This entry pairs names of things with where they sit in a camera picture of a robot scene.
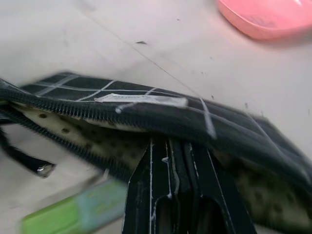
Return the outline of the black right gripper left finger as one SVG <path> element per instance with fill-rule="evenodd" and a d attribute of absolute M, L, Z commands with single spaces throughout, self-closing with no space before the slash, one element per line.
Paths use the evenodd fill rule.
<path fill-rule="evenodd" d="M 179 233 L 179 187 L 171 141 L 151 138 L 128 183 L 122 233 Z"/>

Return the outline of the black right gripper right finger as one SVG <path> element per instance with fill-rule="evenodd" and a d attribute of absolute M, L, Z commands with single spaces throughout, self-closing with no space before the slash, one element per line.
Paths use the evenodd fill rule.
<path fill-rule="evenodd" d="M 192 185 L 192 234 L 254 234 L 254 223 L 237 190 L 211 150 L 184 144 L 184 160 Z"/>

